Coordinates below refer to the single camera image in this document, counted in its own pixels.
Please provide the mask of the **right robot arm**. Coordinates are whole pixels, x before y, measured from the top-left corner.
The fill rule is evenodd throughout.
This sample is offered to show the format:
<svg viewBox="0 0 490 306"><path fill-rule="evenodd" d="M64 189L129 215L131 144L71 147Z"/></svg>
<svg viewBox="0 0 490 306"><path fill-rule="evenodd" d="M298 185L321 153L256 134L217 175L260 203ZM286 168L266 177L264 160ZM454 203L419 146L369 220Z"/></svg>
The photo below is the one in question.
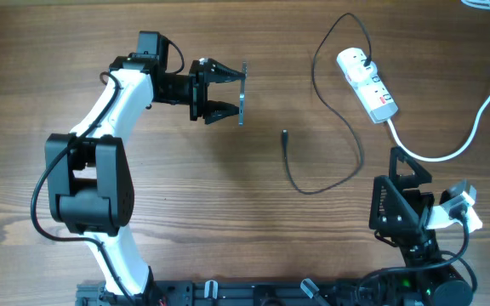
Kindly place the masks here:
<svg viewBox="0 0 490 306"><path fill-rule="evenodd" d="M404 149L390 151L389 172L373 181L369 227L376 239L400 250L404 264L364 276L356 296L374 305L469 305L478 287L454 268L465 262L470 234L481 226L473 206L476 189L466 180L444 190L439 199L419 187L431 174ZM443 251L436 230L459 224L463 243L457 252Z"/></svg>

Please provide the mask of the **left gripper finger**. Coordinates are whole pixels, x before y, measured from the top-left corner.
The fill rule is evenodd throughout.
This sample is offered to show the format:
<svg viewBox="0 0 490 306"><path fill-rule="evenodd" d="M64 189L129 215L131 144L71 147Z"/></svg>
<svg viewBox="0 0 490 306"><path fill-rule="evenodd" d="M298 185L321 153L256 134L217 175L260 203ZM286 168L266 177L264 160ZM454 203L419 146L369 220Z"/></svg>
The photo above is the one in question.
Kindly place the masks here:
<svg viewBox="0 0 490 306"><path fill-rule="evenodd" d="M229 116L236 116L240 108L223 101L208 100L204 105L203 119L206 125L215 123Z"/></svg>
<svg viewBox="0 0 490 306"><path fill-rule="evenodd" d="M204 62L204 79L209 83L244 81L246 74L233 70L215 59L208 58Z"/></svg>

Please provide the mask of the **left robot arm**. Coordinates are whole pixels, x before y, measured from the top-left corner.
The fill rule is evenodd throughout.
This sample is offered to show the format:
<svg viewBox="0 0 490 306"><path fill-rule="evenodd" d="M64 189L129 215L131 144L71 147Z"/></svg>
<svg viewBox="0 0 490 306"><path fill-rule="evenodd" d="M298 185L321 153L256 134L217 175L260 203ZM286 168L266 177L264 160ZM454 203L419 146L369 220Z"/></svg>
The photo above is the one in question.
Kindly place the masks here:
<svg viewBox="0 0 490 306"><path fill-rule="evenodd" d="M43 186L54 221L70 231L68 242L88 245L105 280L94 288L79 286L77 304L163 305L165 297L151 267L140 256L129 221L134 185L125 144L142 112L154 103L186 105L192 121L211 124L242 117L241 105L208 98L212 83L244 83L247 70L233 70L211 58L191 64L187 74L168 71L174 42L157 31L141 31L138 45L118 56L100 75L102 95L69 133L53 133L45 143L46 168L31 197L31 221L51 241L37 219Z"/></svg>

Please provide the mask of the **turquoise screen Galaxy smartphone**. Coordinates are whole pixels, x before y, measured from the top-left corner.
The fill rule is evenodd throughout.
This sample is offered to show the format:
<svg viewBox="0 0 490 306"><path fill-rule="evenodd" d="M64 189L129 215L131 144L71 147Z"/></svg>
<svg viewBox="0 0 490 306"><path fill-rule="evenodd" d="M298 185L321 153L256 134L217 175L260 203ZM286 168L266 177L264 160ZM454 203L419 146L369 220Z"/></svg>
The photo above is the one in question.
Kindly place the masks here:
<svg viewBox="0 0 490 306"><path fill-rule="evenodd" d="M242 73L244 74L244 78L241 80L240 84L240 96L239 96L239 114L238 114L238 125L240 127L244 124L244 106L245 106L245 84L248 75L248 64L246 61L242 62Z"/></svg>

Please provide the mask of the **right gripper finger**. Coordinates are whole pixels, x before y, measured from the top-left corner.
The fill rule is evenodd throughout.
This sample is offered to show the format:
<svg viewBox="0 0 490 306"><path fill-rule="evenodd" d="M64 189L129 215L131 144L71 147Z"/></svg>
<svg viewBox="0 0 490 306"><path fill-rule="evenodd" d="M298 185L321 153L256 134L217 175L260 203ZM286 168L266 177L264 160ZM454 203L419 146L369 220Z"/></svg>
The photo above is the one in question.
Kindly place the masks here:
<svg viewBox="0 0 490 306"><path fill-rule="evenodd" d="M387 176L373 180L369 229L382 233L414 232L419 216Z"/></svg>
<svg viewBox="0 0 490 306"><path fill-rule="evenodd" d="M407 167L411 173L400 173L400 165ZM415 189L432 182L431 174L399 146L390 150L389 178L398 190Z"/></svg>

